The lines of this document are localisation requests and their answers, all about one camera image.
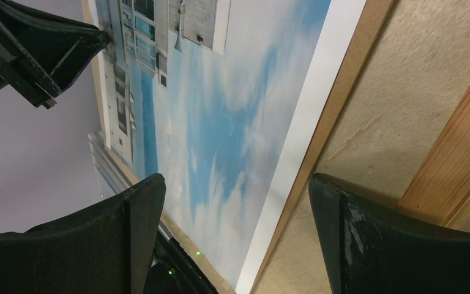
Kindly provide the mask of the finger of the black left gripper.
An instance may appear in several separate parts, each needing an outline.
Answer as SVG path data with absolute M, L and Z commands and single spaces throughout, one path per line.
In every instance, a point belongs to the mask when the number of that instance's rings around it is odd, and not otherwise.
M 0 1 L 0 90 L 49 109 L 110 42 L 92 24 Z

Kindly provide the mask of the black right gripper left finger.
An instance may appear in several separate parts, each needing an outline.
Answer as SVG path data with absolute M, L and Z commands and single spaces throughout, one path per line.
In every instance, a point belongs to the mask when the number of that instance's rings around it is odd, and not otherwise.
M 0 293 L 146 293 L 165 192 L 155 173 L 26 232 L 0 233 Z

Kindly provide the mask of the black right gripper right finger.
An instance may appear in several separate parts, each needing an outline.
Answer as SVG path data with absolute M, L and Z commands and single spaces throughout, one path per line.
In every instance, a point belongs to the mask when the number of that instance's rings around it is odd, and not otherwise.
M 470 233 L 407 216 L 324 173 L 308 182 L 332 293 L 470 293 Z

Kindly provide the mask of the yellow picture frame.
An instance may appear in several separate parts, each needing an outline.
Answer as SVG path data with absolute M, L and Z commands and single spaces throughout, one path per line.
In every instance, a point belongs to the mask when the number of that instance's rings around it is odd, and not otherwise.
M 470 198 L 470 85 L 396 210 L 448 225 Z

